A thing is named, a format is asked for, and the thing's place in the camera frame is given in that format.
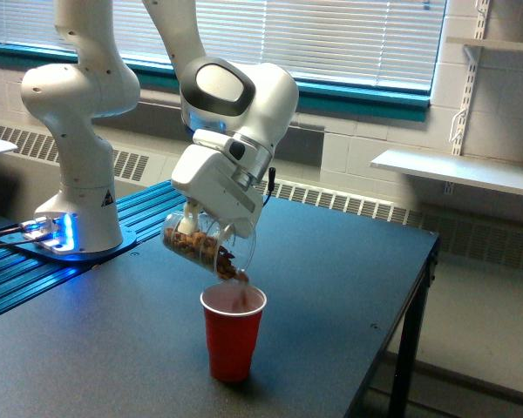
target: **black cable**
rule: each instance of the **black cable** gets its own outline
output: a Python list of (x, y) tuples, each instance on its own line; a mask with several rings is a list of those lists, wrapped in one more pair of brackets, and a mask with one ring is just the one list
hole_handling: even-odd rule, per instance
[(0, 242), (0, 248), (5, 246), (18, 246), (21, 244), (30, 244), (31, 242), (39, 242), (39, 241), (46, 241), (48, 239), (52, 239), (52, 234), (47, 233), (46, 235), (43, 235), (42, 237), (34, 238), (34, 239), (26, 239), (24, 241), (15, 241), (15, 242)]
[(265, 202), (263, 202), (263, 205), (265, 206), (269, 199), (271, 198), (271, 195), (273, 194), (273, 191), (275, 189), (275, 175), (277, 173), (277, 170), (275, 167), (269, 167), (269, 175), (268, 175), (268, 196), (265, 198)]
[(19, 231), (21, 231), (21, 226), (14, 226), (12, 228), (1, 229), (0, 237), (2, 237), (4, 235), (9, 235), (11, 233), (18, 233)]

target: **red plastic cup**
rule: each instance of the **red plastic cup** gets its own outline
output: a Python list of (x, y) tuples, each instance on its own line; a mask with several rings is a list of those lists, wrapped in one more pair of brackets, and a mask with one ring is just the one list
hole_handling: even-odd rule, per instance
[(211, 375), (219, 381), (243, 381), (250, 372), (266, 295), (257, 287), (224, 281), (208, 287), (200, 301)]

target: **robotic arm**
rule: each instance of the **robotic arm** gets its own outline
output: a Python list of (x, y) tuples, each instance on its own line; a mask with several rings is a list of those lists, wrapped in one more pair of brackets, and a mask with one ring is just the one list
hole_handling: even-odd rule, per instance
[(262, 211), (259, 183), (298, 101), (295, 80), (273, 64), (231, 64), (206, 56), (192, 0), (142, 0), (180, 82), (182, 120), (194, 132), (172, 181), (187, 197), (179, 231), (190, 233), (203, 209), (234, 222), (247, 237)]
[(112, 147), (95, 135), (92, 118), (130, 111), (139, 82), (120, 57), (112, 30), (112, 0), (55, 0), (57, 32), (78, 50), (77, 64), (29, 70), (22, 99), (51, 131), (61, 184), (36, 217), (55, 219), (52, 230), (26, 234), (58, 254), (97, 253), (122, 242), (114, 199)]

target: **nuts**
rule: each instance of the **nuts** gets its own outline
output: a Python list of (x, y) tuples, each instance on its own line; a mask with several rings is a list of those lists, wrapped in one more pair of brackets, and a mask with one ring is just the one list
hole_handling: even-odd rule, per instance
[(217, 239), (207, 236), (201, 231), (191, 234), (180, 233), (172, 228), (163, 232), (163, 244), (195, 263), (213, 269), (217, 257), (216, 272), (220, 279), (237, 279), (248, 282), (248, 276), (233, 266), (234, 255), (224, 246), (217, 247)]

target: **window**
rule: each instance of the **window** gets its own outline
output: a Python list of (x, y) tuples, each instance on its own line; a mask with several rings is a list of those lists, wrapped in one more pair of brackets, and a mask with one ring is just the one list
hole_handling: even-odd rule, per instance
[[(297, 79), (427, 93), (446, 0), (197, 1), (207, 52), (272, 62)], [(114, 0), (123, 57), (166, 64), (140, 0)], [(0, 43), (71, 51), (54, 30), (52, 0), (0, 0)]]

